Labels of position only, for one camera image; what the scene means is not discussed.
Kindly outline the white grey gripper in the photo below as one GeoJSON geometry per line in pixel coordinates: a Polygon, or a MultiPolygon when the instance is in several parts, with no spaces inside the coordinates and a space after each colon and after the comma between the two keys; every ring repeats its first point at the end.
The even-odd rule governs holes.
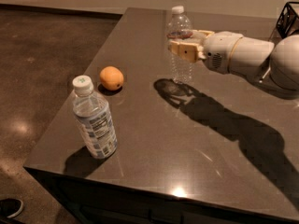
{"type": "Polygon", "coordinates": [[[229,64],[236,44],[244,36],[232,32],[215,33],[208,30],[193,30],[192,38],[206,39],[204,46],[198,42],[170,41],[168,50],[184,61],[204,61],[211,71],[229,73],[229,64]]]}

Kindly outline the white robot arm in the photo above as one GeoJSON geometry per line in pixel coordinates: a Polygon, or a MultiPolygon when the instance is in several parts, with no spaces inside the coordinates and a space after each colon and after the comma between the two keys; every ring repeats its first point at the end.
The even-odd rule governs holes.
{"type": "Polygon", "coordinates": [[[172,32],[167,38],[169,51],[189,63],[200,61],[211,71],[237,75],[275,90],[299,89],[297,35],[276,44],[238,33],[205,30],[172,32]]]}

